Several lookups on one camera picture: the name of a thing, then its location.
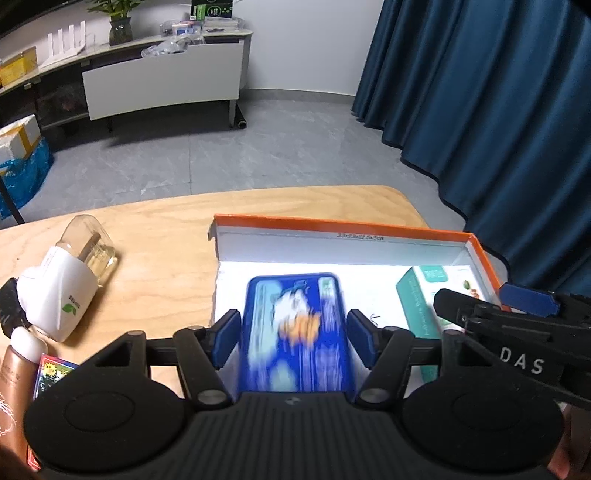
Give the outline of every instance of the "white wall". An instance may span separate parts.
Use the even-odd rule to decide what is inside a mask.
[[[237,2],[235,16],[254,31],[247,87],[354,95],[382,1]],[[147,0],[131,14],[134,37],[156,35],[165,20],[188,18],[188,3]],[[36,45],[41,63],[48,56],[47,34],[66,30],[81,20],[86,20],[89,44],[109,41],[109,18],[87,12],[87,4],[81,2],[45,15],[0,40],[0,58]]]

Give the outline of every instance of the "green box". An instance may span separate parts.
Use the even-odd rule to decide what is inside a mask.
[[[419,338],[441,338],[441,331],[459,329],[455,323],[437,316],[433,309],[435,294],[441,288],[486,300],[472,269],[467,265],[424,265],[410,268],[396,284],[409,330]],[[424,382],[437,379],[438,367],[421,367]]]
[[[193,0],[191,15],[198,21],[203,21],[205,17],[232,18],[232,7],[228,0]]]

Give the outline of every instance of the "blue plastic bag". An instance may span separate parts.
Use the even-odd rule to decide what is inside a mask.
[[[0,170],[8,168],[2,179],[17,208],[26,205],[37,194],[51,165],[53,165],[53,155],[47,140],[43,137],[28,159],[8,160],[0,165]],[[4,220],[10,215],[8,206],[0,197],[0,219]]]

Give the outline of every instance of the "white plastic bottle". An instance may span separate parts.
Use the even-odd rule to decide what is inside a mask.
[[[77,215],[41,265],[27,268],[18,278],[18,301],[27,320],[43,335],[63,342],[117,261],[99,221],[92,215]]]

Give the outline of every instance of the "blue curtain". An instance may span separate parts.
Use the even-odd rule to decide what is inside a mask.
[[[591,21],[566,0],[385,0],[353,113],[511,280],[591,296]]]

